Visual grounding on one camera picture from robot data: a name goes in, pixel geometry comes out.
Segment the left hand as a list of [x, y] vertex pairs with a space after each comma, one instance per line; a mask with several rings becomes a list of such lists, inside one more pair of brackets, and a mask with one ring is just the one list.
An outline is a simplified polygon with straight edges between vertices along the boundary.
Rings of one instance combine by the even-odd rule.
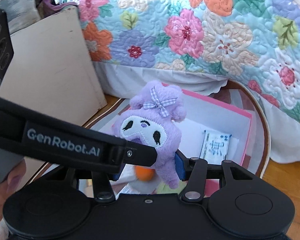
[[26, 163], [23, 159], [8, 175], [7, 179], [0, 184], [0, 221], [2, 209], [6, 199], [17, 190], [23, 176], [26, 173]]

